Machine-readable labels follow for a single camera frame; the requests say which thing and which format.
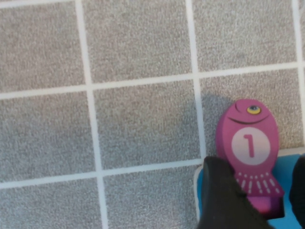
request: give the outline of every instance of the pink fish game piece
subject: pink fish game piece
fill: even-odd
[[[234,176],[252,205],[266,219],[283,217],[284,191],[271,173],[279,135],[268,108],[253,99],[236,101],[218,123],[216,149],[234,168]]]

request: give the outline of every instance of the white circle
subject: white circle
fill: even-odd
[[[233,136],[232,150],[239,161],[255,166],[268,158],[271,147],[263,131],[254,127],[245,127]]]

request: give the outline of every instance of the blue base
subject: blue base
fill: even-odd
[[[295,215],[292,212],[291,204],[289,201],[289,192],[292,183],[292,171],[294,169],[295,163],[298,160],[300,155],[290,155],[290,156],[281,156],[278,157],[275,167],[272,171],[274,177],[281,184],[282,188],[285,191],[284,195],[284,209],[285,209],[285,217],[279,219],[271,219],[269,220],[269,224],[276,229],[300,229],[301,226],[295,219]],[[194,191],[195,198],[197,203],[197,217],[202,214],[202,206],[201,206],[201,186],[203,179],[203,168],[200,167],[196,170],[194,176]]]

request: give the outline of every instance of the number 1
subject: number 1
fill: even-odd
[[[253,137],[252,137],[252,135],[244,135],[244,138],[248,139],[250,157],[254,157],[254,146],[253,146]]]

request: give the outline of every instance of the black object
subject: black object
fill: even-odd
[[[305,156],[297,160],[292,172],[289,200],[297,221],[305,228]]]
[[[197,229],[274,229],[248,201],[223,159],[204,159],[201,197],[203,215]]]

